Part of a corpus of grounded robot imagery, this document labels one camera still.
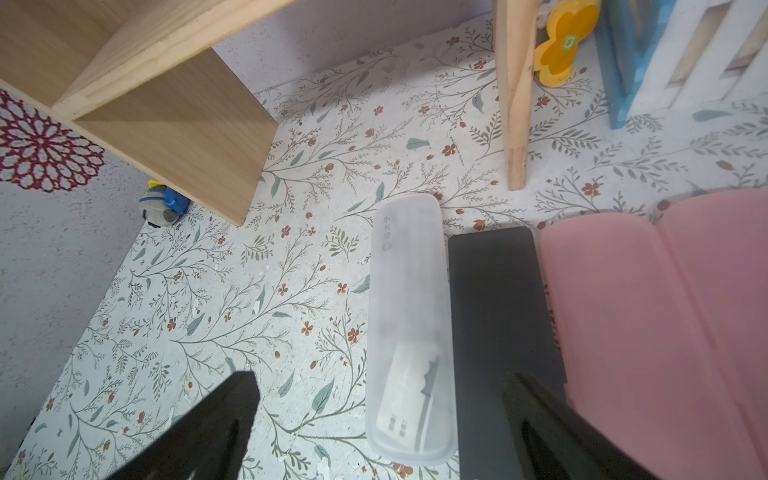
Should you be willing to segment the pink pencil case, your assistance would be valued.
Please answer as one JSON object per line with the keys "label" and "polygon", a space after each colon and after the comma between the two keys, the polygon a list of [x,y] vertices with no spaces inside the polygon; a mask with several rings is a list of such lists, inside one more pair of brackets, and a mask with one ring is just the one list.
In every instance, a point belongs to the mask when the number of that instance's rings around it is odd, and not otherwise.
{"label": "pink pencil case", "polygon": [[556,223],[542,267],[572,407],[661,479],[763,479],[656,228],[628,214]]}
{"label": "pink pencil case", "polygon": [[760,458],[767,458],[767,193],[684,200],[656,227]]}

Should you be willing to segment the black pencil case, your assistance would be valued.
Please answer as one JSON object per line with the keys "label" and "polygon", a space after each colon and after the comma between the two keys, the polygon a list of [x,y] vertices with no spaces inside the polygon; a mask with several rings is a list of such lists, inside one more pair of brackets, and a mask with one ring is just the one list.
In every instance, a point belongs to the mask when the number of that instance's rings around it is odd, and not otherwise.
{"label": "black pencil case", "polygon": [[527,373],[559,399],[566,382],[533,234],[514,227],[454,235],[448,264],[460,476],[519,479],[505,381]]}

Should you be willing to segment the frosted white pencil case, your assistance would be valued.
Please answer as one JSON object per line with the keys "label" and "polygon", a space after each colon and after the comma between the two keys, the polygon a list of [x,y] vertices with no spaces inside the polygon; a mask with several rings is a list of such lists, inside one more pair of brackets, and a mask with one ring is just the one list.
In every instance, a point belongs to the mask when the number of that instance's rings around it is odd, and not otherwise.
{"label": "frosted white pencil case", "polygon": [[433,466],[458,448],[448,265],[436,198],[383,202],[370,258],[366,437],[394,463]]}

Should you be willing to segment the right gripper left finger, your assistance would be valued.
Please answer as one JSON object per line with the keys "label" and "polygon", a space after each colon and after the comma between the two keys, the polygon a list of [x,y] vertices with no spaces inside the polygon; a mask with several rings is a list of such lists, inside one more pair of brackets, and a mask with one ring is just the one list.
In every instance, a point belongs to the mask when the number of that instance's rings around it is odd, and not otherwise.
{"label": "right gripper left finger", "polygon": [[236,479],[260,401],[256,376],[236,371],[112,479]]}

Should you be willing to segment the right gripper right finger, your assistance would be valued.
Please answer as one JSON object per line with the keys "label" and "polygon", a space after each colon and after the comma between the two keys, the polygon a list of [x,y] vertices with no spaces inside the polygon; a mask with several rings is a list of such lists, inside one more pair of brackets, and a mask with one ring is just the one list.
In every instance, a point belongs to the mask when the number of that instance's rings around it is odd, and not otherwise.
{"label": "right gripper right finger", "polygon": [[533,376],[506,380],[503,402],[525,479],[653,479]]}

